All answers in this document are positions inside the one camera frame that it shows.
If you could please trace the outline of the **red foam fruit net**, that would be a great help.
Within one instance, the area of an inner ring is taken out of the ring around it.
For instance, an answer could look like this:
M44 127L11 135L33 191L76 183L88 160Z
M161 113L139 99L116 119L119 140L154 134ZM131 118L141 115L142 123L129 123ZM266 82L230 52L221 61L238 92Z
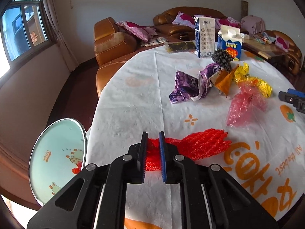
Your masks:
M220 129L207 129L192 133L183 139L166 138L165 142L177 147L178 153L193 161L209 158L226 151L231 146L228 133ZM148 139L146 170L161 170L161 157L158 139Z

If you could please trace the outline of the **pink plastic bag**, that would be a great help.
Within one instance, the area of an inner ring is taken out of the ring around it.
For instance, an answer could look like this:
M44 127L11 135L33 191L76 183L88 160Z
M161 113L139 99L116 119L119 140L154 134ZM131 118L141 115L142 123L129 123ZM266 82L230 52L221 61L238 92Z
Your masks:
M239 89L240 92L232 98L226 125L235 128L246 128L255 122L256 112L266 112L267 100L257 87L248 83L241 83Z

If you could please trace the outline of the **yellow plastic wrapper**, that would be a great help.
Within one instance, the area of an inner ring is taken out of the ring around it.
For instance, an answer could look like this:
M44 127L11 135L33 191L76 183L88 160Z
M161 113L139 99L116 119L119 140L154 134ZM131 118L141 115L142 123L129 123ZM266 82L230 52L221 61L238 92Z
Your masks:
M259 77L253 77L249 74L250 67L244 62L243 65L239 65L234 71L234 81L238 86L248 85L259 89L260 93L265 98L270 98L272 94L272 87L263 79Z

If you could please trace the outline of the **purple snack wrapper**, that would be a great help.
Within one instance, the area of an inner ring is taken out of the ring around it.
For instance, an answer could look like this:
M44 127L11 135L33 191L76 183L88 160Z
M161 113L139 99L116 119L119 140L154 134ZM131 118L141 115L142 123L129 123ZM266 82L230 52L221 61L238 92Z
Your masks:
M221 68L219 64L209 64L198 72L198 77L190 76L182 71L176 71L175 88L169 95L171 104L188 100L198 101L205 98L211 87L210 78L218 73Z

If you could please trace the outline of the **orange snack wrapper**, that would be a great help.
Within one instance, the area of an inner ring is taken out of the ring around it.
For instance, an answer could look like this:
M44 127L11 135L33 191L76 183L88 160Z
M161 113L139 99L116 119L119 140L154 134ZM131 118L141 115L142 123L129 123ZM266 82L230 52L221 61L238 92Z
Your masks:
M220 93L224 94L226 97L229 94L234 73L238 67L239 64L230 72L226 71L225 69L221 69L209 78L209 81L211 82L212 86L215 87Z

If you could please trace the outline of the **white box on coffee table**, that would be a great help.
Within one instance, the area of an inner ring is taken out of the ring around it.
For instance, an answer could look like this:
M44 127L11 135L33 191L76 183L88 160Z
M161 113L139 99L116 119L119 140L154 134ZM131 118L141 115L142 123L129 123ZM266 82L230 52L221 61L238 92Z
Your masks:
M245 34L245 33L240 33L240 36L241 36L242 39L246 39L246 40L250 39L250 36L248 34Z

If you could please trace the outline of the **black foam fruit net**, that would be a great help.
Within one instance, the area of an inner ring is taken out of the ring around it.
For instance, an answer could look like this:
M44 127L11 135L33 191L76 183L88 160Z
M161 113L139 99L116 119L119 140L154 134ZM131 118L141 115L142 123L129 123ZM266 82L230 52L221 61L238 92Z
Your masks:
M224 49L217 49L211 56L214 63L219 64L223 69L228 72L231 72L231 62L233 57Z

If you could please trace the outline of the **blue Look milk carton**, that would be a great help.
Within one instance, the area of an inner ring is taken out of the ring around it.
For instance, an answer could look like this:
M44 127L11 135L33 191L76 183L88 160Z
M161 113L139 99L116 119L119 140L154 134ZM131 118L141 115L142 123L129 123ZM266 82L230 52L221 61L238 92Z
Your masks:
M242 50L240 29L228 25L221 25L218 31L217 49L227 51L233 58L233 61L240 61Z

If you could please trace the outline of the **pink white pillow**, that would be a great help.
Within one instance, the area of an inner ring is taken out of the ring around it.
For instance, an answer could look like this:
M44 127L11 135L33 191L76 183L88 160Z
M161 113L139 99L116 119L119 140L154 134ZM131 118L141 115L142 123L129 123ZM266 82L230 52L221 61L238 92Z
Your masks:
M236 28L241 28L241 24L239 21L235 20L232 17L228 17L228 18L215 18L215 28L216 29L220 29L221 25L227 25L227 26L231 26L231 27L236 27Z
M183 25L195 29L195 20L192 16L185 14L181 11L178 12L176 18L172 22L175 25Z

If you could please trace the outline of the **tall white milk carton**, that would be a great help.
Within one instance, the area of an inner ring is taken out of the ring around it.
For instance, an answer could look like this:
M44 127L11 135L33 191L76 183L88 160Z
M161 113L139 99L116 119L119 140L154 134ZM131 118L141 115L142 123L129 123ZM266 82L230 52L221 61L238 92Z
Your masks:
M195 16L195 54L206 58L214 53L215 20L211 17Z

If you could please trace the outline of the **brown leather chaise sofa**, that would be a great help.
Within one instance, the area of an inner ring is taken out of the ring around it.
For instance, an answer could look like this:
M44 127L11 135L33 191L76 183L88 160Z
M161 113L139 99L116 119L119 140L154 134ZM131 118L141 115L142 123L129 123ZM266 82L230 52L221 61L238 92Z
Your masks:
M96 74L98 95L129 59L153 48L155 46L142 47L133 35L120 30L111 17L97 22L94 25L94 52L99 65Z

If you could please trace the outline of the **checkered cushion mat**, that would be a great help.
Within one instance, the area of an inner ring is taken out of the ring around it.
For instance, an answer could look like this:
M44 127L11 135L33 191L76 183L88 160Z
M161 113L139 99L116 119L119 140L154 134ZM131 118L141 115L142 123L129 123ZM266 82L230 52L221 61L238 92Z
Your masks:
M161 44L164 44L166 42L169 42L165 37L153 37L148 42L141 42L141 47L151 47L151 46L159 46Z

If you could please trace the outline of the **pink pillow on chaise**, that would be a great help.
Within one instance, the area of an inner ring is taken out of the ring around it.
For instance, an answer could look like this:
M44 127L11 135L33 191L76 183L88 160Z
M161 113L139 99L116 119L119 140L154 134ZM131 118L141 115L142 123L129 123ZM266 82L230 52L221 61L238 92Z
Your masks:
M116 24L144 42L148 42L153 36L157 36L156 30L148 26L140 26L129 21L120 21Z

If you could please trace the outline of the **pink white pillow left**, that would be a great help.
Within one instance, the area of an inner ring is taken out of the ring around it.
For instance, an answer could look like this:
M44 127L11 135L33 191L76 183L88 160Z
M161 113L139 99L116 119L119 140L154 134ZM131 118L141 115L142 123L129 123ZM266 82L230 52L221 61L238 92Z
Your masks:
M178 12L176 18L172 22L175 25L183 25L195 29L195 20L192 16L185 14L181 11Z

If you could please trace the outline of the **window with dark frame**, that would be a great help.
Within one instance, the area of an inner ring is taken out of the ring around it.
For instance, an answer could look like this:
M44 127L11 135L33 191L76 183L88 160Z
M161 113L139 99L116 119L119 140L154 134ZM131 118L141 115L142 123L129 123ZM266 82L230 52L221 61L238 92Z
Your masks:
M1 0L1 84L54 43L43 0Z

